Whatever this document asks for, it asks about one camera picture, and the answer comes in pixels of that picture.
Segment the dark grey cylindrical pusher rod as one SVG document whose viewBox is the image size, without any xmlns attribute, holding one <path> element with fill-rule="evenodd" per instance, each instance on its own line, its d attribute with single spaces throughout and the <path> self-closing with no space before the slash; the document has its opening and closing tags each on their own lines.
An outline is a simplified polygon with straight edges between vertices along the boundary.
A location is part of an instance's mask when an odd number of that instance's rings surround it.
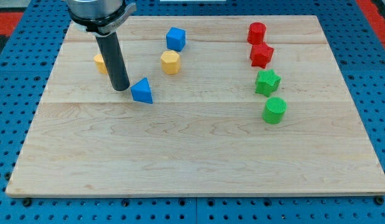
<svg viewBox="0 0 385 224">
<path fill-rule="evenodd" d="M 113 89 L 127 90 L 130 82 L 117 34 L 114 32 L 106 37 L 96 37 L 96 41 Z"/>
</svg>

